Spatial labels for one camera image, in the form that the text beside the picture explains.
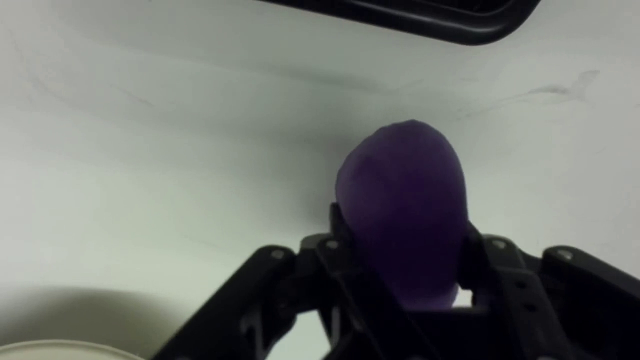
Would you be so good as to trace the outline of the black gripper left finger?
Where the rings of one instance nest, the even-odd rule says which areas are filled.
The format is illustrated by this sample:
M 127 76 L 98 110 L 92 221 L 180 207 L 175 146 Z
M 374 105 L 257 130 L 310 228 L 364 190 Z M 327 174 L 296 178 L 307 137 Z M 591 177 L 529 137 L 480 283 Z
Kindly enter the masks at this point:
M 392 338 L 402 312 L 356 261 L 338 204 L 330 233 L 257 248 L 149 360 L 268 360 L 296 319 L 316 312 L 330 350 L 321 360 L 403 360 Z

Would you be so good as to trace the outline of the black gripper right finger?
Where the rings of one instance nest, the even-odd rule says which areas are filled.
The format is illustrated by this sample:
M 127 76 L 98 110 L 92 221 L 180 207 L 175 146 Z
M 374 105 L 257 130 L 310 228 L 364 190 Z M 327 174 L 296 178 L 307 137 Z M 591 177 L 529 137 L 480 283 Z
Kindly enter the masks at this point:
M 640 360 L 640 280 L 579 248 L 535 258 L 468 227 L 458 284 L 499 360 Z

